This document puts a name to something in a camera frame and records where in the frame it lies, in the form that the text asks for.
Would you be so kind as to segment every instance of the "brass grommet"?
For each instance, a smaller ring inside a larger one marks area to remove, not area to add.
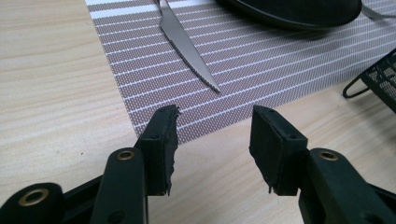
[[[319,152],[319,156],[320,156],[322,159],[325,159],[325,160],[327,160],[327,161],[338,161],[338,156],[335,155],[335,154],[332,153],[332,152],[321,151],[321,152]]]
[[[134,156],[134,152],[131,150],[124,150],[122,152],[119,152],[119,154],[117,154],[117,159],[119,159],[120,161],[127,161],[129,159],[131,159]]]
[[[41,203],[49,194],[50,192],[47,189],[32,189],[20,198],[18,204],[26,207]]]

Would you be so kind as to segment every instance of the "black plate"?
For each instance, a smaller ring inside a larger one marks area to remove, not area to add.
[[[265,23],[288,29],[323,30],[361,13],[361,0],[219,0]]]

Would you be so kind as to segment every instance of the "gray woven placemat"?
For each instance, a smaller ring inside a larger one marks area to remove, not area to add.
[[[166,40],[154,1],[86,3],[136,134],[157,108],[176,104],[181,144],[249,118],[253,105],[276,107],[357,76],[396,48],[395,20],[360,15],[328,33],[290,32],[235,16],[214,0],[169,1],[219,83],[217,94]],[[396,13],[388,0],[368,6]]]

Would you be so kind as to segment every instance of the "table knife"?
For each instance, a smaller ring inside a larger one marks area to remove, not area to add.
[[[169,7],[168,2],[166,0],[156,1],[158,1],[159,9],[163,14],[160,26],[178,55],[183,59],[190,70],[207,86],[216,92],[220,92],[218,83],[210,74],[204,60],[192,44],[190,37],[187,35],[175,13]]]

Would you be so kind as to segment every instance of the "wooden table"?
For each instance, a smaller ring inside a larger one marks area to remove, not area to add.
[[[309,148],[343,153],[370,183],[396,192],[396,117],[346,83],[276,110]],[[64,192],[103,173],[136,141],[82,0],[0,3],[0,204],[34,183]],[[297,197],[268,194],[248,153],[250,119],[179,147],[171,196],[150,197],[150,223],[302,223]]]

